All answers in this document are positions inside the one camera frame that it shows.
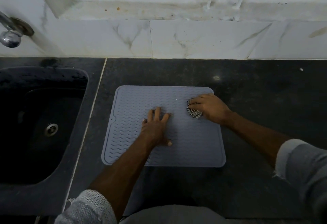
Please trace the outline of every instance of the right hand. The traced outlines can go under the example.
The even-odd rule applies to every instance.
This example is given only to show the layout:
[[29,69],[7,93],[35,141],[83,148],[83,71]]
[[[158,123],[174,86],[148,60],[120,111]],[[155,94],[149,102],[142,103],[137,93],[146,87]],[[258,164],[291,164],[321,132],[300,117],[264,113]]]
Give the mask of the right hand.
[[227,105],[212,93],[192,99],[188,107],[202,112],[205,118],[220,125],[225,125],[232,113]]

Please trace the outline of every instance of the chrome faucet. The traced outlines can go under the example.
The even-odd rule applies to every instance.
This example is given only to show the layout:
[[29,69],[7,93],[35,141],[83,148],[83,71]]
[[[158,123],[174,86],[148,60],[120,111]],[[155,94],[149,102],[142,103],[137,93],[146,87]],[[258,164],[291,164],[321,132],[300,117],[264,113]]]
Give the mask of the chrome faucet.
[[7,29],[0,34],[0,43],[6,47],[18,47],[22,41],[22,36],[32,36],[33,29],[26,22],[18,18],[9,18],[0,11],[0,23]]

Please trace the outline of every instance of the silicone drying mat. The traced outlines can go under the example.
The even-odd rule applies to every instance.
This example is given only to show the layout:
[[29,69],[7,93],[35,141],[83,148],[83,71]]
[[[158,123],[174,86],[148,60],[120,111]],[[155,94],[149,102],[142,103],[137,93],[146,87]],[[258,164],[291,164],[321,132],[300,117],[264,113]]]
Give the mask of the silicone drying mat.
[[220,125],[204,117],[192,118],[186,109],[187,100],[206,93],[213,90],[179,86],[118,87],[102,150],[104,164],[113,164],[129,148],[139,135],[148,111],[160,106],[163,113],[171,113],[166,136],[173,145],[154,148],[146,166],[223,166],[226,157]]

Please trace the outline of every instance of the drain strainer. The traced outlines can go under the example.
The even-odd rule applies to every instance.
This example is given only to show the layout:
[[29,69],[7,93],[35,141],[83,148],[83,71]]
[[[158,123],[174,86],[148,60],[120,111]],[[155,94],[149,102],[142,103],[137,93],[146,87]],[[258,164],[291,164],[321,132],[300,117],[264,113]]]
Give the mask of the drain strainer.
[[49,124],[45,130],[44,130],[44,135],[47,137],[53,136],[56,134],[58,131],[58,125],[55,123]]

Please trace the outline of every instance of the gray shirt sleeve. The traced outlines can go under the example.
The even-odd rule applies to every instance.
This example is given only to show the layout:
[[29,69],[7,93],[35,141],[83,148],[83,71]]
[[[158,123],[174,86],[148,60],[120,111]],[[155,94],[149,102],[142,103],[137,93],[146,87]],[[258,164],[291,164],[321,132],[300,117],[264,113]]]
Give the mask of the gray shirt sleeve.
[[55,224],[117,224],[115,213],[107,199],[95,190],[84,190],[60,214]]
[[279,149],[276,174],[299,192],[300,200],[327,223],[327,151],[291,139]]

